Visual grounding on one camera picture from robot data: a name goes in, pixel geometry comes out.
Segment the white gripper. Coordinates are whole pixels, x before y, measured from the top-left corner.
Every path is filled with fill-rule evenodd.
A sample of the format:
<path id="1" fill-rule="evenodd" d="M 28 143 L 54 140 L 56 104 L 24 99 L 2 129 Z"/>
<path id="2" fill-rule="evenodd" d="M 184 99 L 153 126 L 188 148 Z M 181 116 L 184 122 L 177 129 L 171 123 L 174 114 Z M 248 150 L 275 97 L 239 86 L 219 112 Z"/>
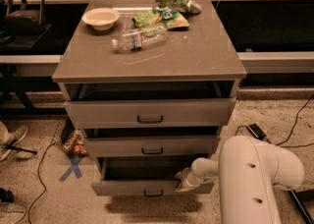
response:
<path id="1" fill-rule="evenodd" d="M 189 167 L 185 167 L 177 172 L 175 177 L 181 180 L 180 184 L 176 187 L 176 191 L 179 193 L 194 190 L 202 183 L 202 180 L 196 178 Z"/>

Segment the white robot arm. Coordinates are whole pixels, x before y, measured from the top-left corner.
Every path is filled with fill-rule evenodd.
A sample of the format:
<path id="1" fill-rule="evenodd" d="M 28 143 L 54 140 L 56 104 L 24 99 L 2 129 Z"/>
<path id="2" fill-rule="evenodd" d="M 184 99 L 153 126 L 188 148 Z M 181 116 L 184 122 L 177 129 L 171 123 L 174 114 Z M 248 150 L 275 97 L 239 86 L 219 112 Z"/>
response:
<path id="1" fill-rule="evenodd" d="M 293 152 L 248 136 L 226 140 L 218 160 L 197 158 L 176 174 L 179 192 L 219 178 L 222 224 L 282 224 L 274 190 L 294 190 L 304 176 Z"/>

